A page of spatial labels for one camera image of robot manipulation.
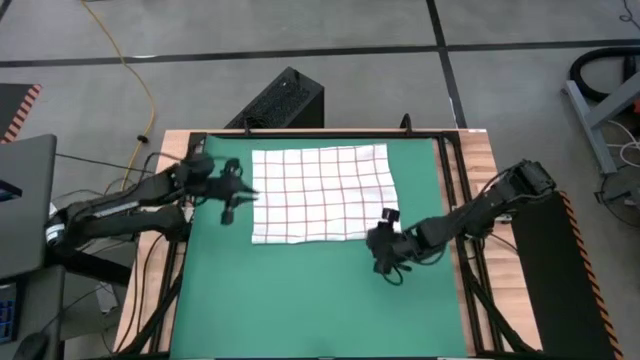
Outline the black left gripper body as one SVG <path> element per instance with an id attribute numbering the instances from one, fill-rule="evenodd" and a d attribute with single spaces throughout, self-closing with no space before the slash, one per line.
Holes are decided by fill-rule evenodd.
<path id="1" fill-rule="evenodd" d="M 204 199 L 225 201 L 228 204 L 238 204 L 238 193 L 243 191 L 241 175 L 239 160 L 229 159 L 220 171 L 219 177 L 210 177 L 205 181 L 199 196 Z"/>

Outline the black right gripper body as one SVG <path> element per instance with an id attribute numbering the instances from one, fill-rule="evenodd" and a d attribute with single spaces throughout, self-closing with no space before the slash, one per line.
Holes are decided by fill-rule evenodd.
<path id="1" fill-rule="evenodd" d="M 409 243 L 402 233 L 396 232 L 391 223 L 378 223 L 367 231 L 367 248 L 370 250 L 375 273 L 390 273 L 392 270 L 411 272 L 406 265 L 409 260 Z"/>

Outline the white red-checked towel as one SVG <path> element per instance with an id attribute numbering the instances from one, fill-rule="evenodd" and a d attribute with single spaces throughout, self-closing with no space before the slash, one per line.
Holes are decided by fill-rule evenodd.
<path id="1" fill-rule="evenodd" d="M 385 144 L 254 150 L 252 242 L 365 237 L 399 200 Z"/>

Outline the black computer tower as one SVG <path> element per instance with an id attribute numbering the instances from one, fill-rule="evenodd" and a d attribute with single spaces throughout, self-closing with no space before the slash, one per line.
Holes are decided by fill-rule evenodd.
<path id="1" fill-rule="evenodd" d="M 225 129 L 244 130 L 244 119 L 251 129 L 324 128 L 325 88 L 287 67 Z"/>

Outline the green table mat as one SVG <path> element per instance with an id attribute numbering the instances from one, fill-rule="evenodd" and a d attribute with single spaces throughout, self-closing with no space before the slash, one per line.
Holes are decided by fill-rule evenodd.
<path id="1" fill-rule="evenodd" d="M 221 212 L 196 210 L 172 358 L 466 355 L 450 254 L 395 286 L 361 240 L 255 245 L 250 205 Z"/>

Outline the large black hazard-striped mat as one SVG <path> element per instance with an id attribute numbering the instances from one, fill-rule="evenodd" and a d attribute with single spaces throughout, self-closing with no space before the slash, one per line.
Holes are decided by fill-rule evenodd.
<path id="1" fill-rule="evenodd" d="M 525 206 L 512 230 L 543 353 L 624 360 L 567 194 Z"/>

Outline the grey laptop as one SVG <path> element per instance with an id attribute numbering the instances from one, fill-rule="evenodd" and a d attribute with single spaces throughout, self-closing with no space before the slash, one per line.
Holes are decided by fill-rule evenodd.
<path id="1" fill-rule="evenodd" d="M 0 279 L 43 266 L 56 143 L 47 134 L 0 145 L 0 180 L 22 190 L 0 202 Z"/>

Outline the grey desk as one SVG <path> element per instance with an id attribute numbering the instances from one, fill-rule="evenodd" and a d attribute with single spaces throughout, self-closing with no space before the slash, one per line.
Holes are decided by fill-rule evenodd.
<path id="1" fill-rule="evenodd" d="M 28 335 L 40 332 L 48 336 L 43 360 L 59 360 L 65 269 L 42 268 L 25 274 L 18 281 L 17 330 L 12 341 L 0 344 L 0 360 L 11 360 L 19 344 Z"/>

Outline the small black hazard-striped mat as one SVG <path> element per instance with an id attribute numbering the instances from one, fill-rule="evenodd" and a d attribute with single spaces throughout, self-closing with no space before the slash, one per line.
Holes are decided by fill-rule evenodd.
<path id="1" fill-rule="evenodd" d="M 41 90 L 40 84 L 0 83 L 0 144 L 16 140 Z"/>

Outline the grey metal stand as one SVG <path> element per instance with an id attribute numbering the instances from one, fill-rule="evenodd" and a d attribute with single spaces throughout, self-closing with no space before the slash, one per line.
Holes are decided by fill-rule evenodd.
<path id="1" fill-rule="evenodd" d="M 593 108 L 587 104 L 575 81 L 566 81 L 564 90 L 592 147 L 601 173 L 606 175 L 616 173 L 617 166 L 609 152 L 602 126 L 614 116 L 619 115 L 636 98 L 640 97 L 640 72 L 624 82 L 617 90 Z"/>

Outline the round fan base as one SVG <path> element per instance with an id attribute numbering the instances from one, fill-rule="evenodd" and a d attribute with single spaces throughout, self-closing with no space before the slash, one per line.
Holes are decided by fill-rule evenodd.
<path id="1" fill-rule="evenodd" d="M 594 196 L 619 222 L 640 230 L 640 168 L 622 165 L 604 174 Z"/>

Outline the black computer mouse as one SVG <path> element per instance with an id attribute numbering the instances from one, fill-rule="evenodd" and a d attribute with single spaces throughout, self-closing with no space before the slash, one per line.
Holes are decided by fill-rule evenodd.
<path id="1" fill-rule="evenodd" d="M 49 337 L 41 332 L 27 335 L 18 345 L 12 360 L 44 360 Z"/>

